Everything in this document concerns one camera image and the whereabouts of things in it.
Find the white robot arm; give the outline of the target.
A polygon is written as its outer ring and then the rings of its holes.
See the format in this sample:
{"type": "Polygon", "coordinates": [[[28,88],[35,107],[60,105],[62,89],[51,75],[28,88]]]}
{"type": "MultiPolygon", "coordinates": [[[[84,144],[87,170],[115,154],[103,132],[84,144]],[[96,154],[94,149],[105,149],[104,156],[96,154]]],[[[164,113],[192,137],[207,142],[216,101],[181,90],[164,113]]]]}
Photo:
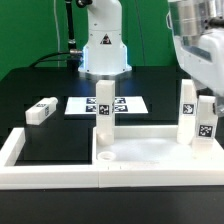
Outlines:
{"type": "Polygon", "coordinates": [[[87,11],[79,70],[117,75],[133,65],[177,63],[214,92],[224,116],[224,0],[75,0],[87,11]]]}

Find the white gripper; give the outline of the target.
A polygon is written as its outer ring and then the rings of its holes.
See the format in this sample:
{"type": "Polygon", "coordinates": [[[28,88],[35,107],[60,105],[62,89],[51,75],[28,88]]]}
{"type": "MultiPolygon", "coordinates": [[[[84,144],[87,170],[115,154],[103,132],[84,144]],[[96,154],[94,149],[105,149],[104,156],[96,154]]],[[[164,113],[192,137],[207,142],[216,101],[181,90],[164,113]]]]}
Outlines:
{"type": "Polygon", "coordinates": [[[202,35],[197,48],[184,46],[179,36],[173,42],[181,69],[217,94],[213,113],[224,117],[224,29],[202,35]]]}

